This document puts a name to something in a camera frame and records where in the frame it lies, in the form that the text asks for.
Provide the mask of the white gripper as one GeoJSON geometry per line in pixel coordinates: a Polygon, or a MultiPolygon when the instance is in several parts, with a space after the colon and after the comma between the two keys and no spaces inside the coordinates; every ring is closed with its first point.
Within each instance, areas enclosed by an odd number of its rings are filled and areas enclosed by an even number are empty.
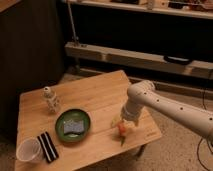
{"type": "Polygon", "coordinates": [[[121,110],[121,118],[126,121],[131,121],[135,126],[139,125],[139,118],[142,113],[142,107],[133,105],[129,106],[125,104],[121,110]]]}

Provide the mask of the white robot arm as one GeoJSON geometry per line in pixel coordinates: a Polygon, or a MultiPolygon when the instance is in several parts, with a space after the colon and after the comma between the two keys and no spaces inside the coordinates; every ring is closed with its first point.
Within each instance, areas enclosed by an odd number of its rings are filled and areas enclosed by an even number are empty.
{"type": "Polygon", "coordinates": [[[147,106],[213,142],[213,112],[158,95],[149,80],[130,85],[127,96],[121,110],[122,119],[137,122],[142,108],[147,106]]]}

